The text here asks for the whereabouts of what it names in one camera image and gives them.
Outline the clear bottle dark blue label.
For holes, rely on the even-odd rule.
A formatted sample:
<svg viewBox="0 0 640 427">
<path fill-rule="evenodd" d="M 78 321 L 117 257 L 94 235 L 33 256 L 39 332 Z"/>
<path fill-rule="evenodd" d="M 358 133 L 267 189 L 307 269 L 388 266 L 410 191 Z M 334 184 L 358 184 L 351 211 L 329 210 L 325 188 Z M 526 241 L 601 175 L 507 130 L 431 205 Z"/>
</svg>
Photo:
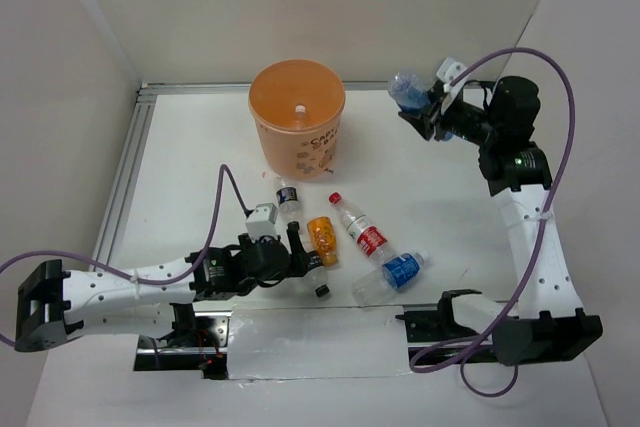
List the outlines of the clear bottle dark blue label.
<svg viewBox="0 0 640 427">
<path fill-rule="evenodd" d="M 277 176 L 274 180 L 274 189 L 279 215 L 283 222 L 286 225 L 296 222 L 299 230 L 302 230 L 302 205 L 297 184 L 293 180 Z"/>
</svg>

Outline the orange juice bottle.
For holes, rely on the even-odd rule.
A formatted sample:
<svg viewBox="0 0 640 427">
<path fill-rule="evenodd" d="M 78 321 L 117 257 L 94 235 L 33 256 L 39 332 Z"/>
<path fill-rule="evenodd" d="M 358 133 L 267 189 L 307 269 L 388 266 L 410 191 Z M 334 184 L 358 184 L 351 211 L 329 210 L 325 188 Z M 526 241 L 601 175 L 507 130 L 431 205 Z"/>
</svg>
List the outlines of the orange juice bottle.
<svg viewBox="0 0 640 427">
<path fill-rule="evenodd" d="M 325 267 L 338 264 L 337 240 L 331 220 L 327 216 L 311 219 L 307 224 L 307 232 L 312 247 L 318 253 Z"/>
</svg>

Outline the crushed bottle blue label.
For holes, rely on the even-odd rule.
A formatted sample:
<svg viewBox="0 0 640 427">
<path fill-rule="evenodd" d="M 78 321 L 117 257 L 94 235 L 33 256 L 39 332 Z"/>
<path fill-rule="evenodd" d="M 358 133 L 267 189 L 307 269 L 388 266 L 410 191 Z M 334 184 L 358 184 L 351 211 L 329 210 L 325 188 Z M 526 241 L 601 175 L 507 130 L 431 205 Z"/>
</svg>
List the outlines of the crushed bottle blue label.
<svg viewBox="0 0 640 427">
<path fill-rule="evenodd" d="M 398 72 L 389 81 L 387 91 L 399 110 L 401 107 L 420 109 L 428 104 L 427 91 L 435 81 L 429 83 L 416 74 Z M 437 124 L 438 141 L 448 141 L 452 134 L 440 125 L 441 117 Z"/>
</svg>

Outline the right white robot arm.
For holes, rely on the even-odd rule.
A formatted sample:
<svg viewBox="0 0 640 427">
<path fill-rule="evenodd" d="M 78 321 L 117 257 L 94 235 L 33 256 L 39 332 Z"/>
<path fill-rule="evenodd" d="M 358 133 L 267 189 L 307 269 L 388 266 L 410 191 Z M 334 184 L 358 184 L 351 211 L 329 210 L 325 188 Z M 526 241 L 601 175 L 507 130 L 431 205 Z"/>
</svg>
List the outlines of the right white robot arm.
<svg viewBox="0 0 640 427">
<path fill-rule="evenodd" d="M 466 331 L 463 365 L 488 350 L 504 366 L 570 361 L 603 334 L 572 284 L 552 202 L 561 176 L 532 141 L 540 111 L 538 86 L 518 76 L 493 83 L 482 107 L 436 81 L 395 101 L 400 117 L 424 139 L 456 136 L 478 148 L 478 164 L 507 228 L 518 284 L 505 305 L 473 289 L 450 290 L 438 303 L 436 326 L 448 339 Z"/>
</svg>

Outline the clear bottle white cap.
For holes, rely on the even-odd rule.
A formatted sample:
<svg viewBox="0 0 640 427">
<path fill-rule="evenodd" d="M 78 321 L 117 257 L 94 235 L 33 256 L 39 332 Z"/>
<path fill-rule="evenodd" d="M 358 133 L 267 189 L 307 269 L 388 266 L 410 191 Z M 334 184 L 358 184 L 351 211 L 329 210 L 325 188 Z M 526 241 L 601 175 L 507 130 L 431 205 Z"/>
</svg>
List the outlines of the clear bottle white cap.
<svg viewBox="0 0 640 427">
<path fill-rule="evenodd" d="M 294 108 L 293 128 L 296 130 L 304 130 L 310 126 L 309 114 L 307 108 L 298 104 Z"/>
</svg>

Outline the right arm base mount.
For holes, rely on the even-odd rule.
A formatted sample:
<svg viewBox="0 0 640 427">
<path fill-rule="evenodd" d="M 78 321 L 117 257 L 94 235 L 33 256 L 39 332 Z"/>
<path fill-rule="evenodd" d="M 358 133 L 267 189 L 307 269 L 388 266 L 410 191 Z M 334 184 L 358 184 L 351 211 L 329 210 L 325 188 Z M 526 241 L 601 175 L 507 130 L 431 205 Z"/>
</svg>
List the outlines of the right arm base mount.
<svg viewBox="0 0 640 427">
<path fill-rule="evenodd" d="M 472 289 L 450 290 L 434 307 L 407 309 L 396 318 L 405 325 L 409 367 L 414 373 L 432 373 L 469 363 L 495 363 L 491 339 L 481 334 L 501 306 Z"/>
</svg>

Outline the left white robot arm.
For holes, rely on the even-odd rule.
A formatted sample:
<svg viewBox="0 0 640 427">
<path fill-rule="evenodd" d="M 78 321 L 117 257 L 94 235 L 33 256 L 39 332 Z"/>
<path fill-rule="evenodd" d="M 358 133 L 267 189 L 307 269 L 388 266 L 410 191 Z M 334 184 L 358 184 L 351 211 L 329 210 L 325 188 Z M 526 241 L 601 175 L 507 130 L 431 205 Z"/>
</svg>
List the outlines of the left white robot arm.
<svg viewBox="0 0 640 427">
<path fill-rule="evenodd" d="M 84 336 L 121 334 L 187 345 L 204 328 L 195 303 L 244 297 L 288 278 L 313 279 L 322 262 L 305 250 L 298 230 L 290 223 L 286 242 L 242 234 L 235 244 L 144 267 L 126 278 L 45 261 L 18 289 L 14 348 L 40 352 Z"/>
</svg>

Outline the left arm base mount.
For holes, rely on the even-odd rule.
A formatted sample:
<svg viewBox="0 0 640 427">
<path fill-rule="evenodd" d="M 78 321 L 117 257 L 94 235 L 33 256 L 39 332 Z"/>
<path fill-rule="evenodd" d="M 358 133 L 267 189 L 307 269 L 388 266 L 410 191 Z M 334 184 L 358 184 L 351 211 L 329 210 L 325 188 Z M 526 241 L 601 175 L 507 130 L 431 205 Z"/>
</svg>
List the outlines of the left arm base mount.
<svg viewBox="0 0 640 427">
<path fill-rule="evenodd" d="M 231 310 L 196 311 L 190 324 L 161 339 L 138 338 L 135 372 L 198 372 L 203 379 L 229 379 Z"/>
</svg>

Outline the clear bottle black label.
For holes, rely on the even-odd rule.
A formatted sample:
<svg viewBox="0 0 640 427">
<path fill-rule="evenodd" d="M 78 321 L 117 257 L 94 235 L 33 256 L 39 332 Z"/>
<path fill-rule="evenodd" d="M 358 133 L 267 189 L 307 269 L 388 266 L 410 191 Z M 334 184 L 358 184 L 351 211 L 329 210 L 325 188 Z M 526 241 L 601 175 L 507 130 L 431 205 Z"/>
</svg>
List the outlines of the clear bottle black label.
<svg viewBox="0 0 640 427">
<path fill-rule="evenodd" d="M 302 280 L 317 298 L 329 296 L 328 272 L 315 250 L 306 253 L 306 272 Z"/>
</svg>

